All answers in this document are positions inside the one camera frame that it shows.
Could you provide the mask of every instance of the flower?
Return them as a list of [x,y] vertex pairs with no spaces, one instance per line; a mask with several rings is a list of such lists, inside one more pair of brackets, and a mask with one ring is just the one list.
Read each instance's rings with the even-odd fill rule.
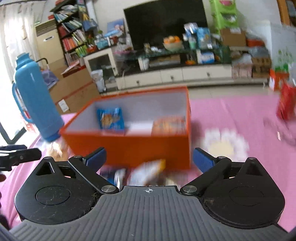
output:
[[249,144],[234,130],[207,129],[201,148],[210,155],[226,156],[232,161],[245,162],[248,158]]

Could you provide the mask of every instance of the curtain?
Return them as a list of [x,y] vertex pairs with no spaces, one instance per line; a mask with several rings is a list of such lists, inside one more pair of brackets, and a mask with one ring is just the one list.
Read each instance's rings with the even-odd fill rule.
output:
[[34,60],[39,59],[34,25],[42,16],[44,3],[0,6],[0,122],[10,139],[23,127],[11,90],[15,59],[24,52]]

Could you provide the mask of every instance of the white drawer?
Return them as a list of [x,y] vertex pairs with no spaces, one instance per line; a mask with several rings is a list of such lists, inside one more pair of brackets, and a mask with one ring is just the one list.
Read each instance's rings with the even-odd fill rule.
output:
[[230,65],[211,65],[182,68],[184,80],[232,78]]
[[159,71],[148,72],[144,74],[133,74],[124,77],[126,88],[145,86],[145,85],[155,85],[161,83],[161,75]]
[[126,87],[124,77],[116,78],[116,84],[119,90],[124,89]]
[[183,81],[183,73],[181,68],[161,70],[160,74],[163,83]]

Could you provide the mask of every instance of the open box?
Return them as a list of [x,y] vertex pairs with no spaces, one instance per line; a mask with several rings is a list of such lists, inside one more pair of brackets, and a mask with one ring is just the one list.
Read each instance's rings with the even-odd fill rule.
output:
[[[106,134],[99,127],[97,109],[121,107],[125,134]],[[153,134],[153,121],[185,117],[181,134]],[[186,87],[124,93],[95,99],[60,131],[76,155],[88,155],[98,147],[107,151],[108,165],[134,168],[143,162],[166,160],[168,169],[190,168],[190,104]]]

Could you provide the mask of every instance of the television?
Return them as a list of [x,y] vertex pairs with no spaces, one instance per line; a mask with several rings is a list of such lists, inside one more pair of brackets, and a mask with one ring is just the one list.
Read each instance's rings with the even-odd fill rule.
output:
[[202,0],[157,0],[124,9],[127,26],[135,50],[144,43],[163,46],[168,36],[183,38],[184,24],[207,27]]

